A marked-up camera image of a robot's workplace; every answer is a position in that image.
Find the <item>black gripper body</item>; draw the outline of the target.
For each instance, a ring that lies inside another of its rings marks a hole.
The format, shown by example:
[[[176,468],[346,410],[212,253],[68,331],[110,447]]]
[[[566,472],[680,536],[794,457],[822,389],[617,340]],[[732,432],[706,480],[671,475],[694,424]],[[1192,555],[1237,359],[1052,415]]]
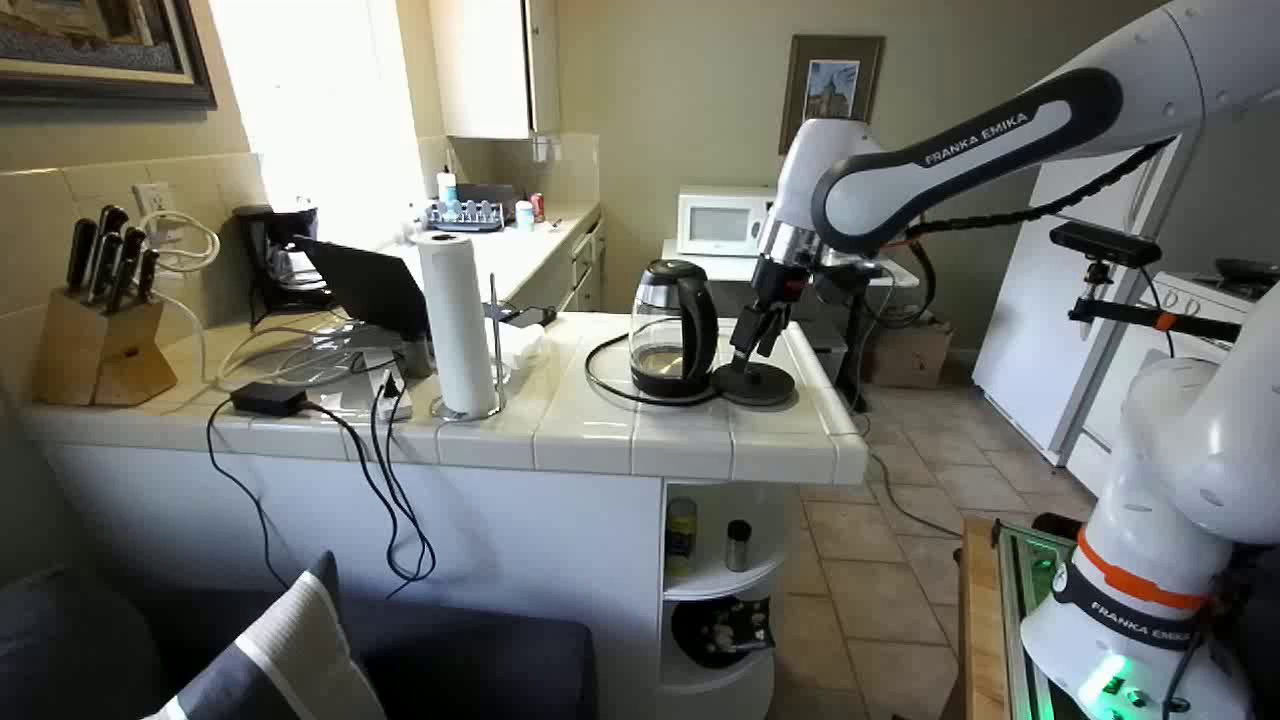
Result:
[[[816,237],[777,225],[753,273],[753,299],[736,320],[741,340],[777,340],[816,265]]]

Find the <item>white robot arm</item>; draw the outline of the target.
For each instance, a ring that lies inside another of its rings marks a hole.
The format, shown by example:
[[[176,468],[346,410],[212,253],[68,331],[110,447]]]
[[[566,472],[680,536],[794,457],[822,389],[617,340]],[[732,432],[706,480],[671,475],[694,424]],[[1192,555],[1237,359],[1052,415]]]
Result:
[[[1155,148],[1277,89],[1280,0],[1164,0],[1027,92],[899,151],[876,151],[851,120],[807,120],[732,350],[773,350],[828,248],[872,257],[990,176]],[[1141,367],[1117,475],[1020,622],[1020,648],[1087,720],[1257,720],[1245,674],[1203,637],[1245,543],[1280,543],[1280,291],[1250,308],[1229,359]]]

